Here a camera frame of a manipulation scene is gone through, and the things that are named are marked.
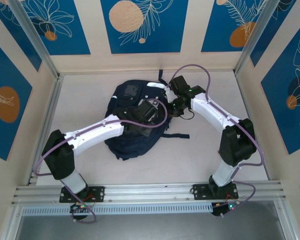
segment purple cable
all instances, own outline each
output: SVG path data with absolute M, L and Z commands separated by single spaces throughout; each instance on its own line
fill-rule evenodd
M 95 126 L 92 126 L 84 131 L 81 131 L 81 132 L 78 132 L 77 134 L 75 134 L 75 136 L 71 136 L 65 140 L 63 140 L 62 142 L 58 143 L 57 145 L 53 146 L 51 149 L 49 149 L 41 158 L 40 160 L 37 162 L 37 164 L 34 166 L 33 168 L 33 173 L 34 175 L 38 176 L 38 177 L 42 177 L 42 176 L 50 176 L 52 175 L 52 173 L 38 173 L 38 167 L 41 165 L 41 163 L 43 162 L 43 160 L 49 155 L 51 154 L 54 150 L 56 150 L 57 148 L 59 148 L 60 146 L 62 146 L 63 144 L 69 142 L 70 140 L 76 138 L 76 137 L 79 137 L 80 135 L 82 134 L 85 134 L 87 132 L 90 132 L 94 129 L 97 129 L 103 125 L 107 125 L 107 124 L 114 124 L 114 123 L 128 123 L 128 124 L 134 124 L 134 125 L 137 125 L 137 126 L 140 126 L 140 127 L 144 127 L 144 128 L 150 128 L 150 129 L 154 129 L 154 128 L 157 128 L 159 126 L 161 126 L 162 124 L 164 124 L 168 118 L 168 110 L 166 108 L 166 106 L 164 105 L 163 102 L 161 102 L 160 100 L 158 99 L 154 99 L 154 98 L 150 98 L 148 100 L 154 100 L 156 102 L 158 102 L 159 104 L 161 104 L 161 106 L 163 107 L 164 109 L 164 119 L 162 120 L 162 122 L 156 124 L 156 125 L 146 125 L 146 124 L 142 124 L 142 123 L 138 123 L 138 122 L 135 122 L 135 121 L 130 121 L 130 120 L 112 120 L 112 121 L 107 121 L 105 122 L 104 124 L 103 123 L 100 123 L 98 125 L 95 125 Z M 64 183 L 62 182 L 62 184 L 64 185 L 64 187 L 69 191 L 69 193 L 75 197 L 75 199 L 77 199 L 82 205 L 86 205 L 74 192 L 71 191 L 71 189 Z M 75 209 L 73 212 L 72 212 L 72 215 L 71 217 L 73 219 L 74 218 L 74 214 L 75 212 L 77 212 L 78 210 Z M 93 221 L 76 221 L 77 223 L 81 223 L 81 224 L 93 224 L 97 221 L 97 216 L 96 214 L 94 213 L 94 211 L 89 207 L 89 206 L 86 206 L 86 209 L 89 210 L 89 212 L 92 213 L 93 215 Z
M 175 76 L 177 75 L 177 73 L 181 70 L 181 69 L 184 69 L 186 67 L 198 67 L 200 69 L 202 69 L 203 71 L 206 72 L 207 76 L 208 76 L 208 84 L 206 86 L 206 91 L 205 91 L 205 99 L 209 102 L 209 96 L 208 96 L 208 92 L 209 92 L 209 88 L 210 88 L 210 83 L 211 83 L 211 76 L 210 76 L 210 73 L 208 72 L 207 69 L 205 69 L 203 66 L 200 66 L 198 64 L 187 64 L 187 65 L 184 65 L 182 67 L 180 67 L 172 76 L 171 80 L 175 78 Z M 211 104 L 212 107 L 214 107 L 218 112 L 220 112 L 223 116 L 225 116 L 226 118 L 228 118 L 228 115 L 222 111 L 218 106 L 216 106 L 215 104 L 213 104 L 212 102 L 209 102 L 209 104 Z M 233 174 L 231 175 L 231 179 L 234 178 L 234 176 L 237 174 L 237 172 L 239 171 L 240 167 L 243 167 L 243 166 L 254 166 L 254 167 L 260 167 L 262 165 L 265 164 L 265 157 L 264 157 L 264 154 L 262 153 L 262 150 L 259 146 L 259 144 L 256 142 L 256 140 L 238 123 L 236 122 L 235 120 L 233 120 L 232 118 L 229 118 L 229 121 L 232 122 L 233 124 L 235 124 L 250 140 L 251 142 L 255 145 L 256 149 L 258 150 L 259 154 L 260 154 L 260 158 L 261 158 L 261 161 L 260 163 L 243 163 L 243 164 L 240 164 L 237 166 L 237 168 L 235 169 L 235 171 L 233 172 Z M 255 186 L 253 186 L 252 184 L 250 183 L 246 183 L 246 182 L 242 182 L 242 181 L 234 181 L 232 180 L 233 183 L 235 184 L 243 184 L 243 185 L 247 185 L 247 186 L 251 186 L 253 188 L 253 192 L 252 194 L 246 199 L 244 200 L 240 205 L 238 205 L 235 209 L 237 209 L 238 207 L 242 206 L 243 204 L 245 204 L 247 201 L 249 201 L 256 193 L 256 188 Z M 231 211 L 223 214 L 222 217 L 224 217 L 225 215 L 229 214 Z

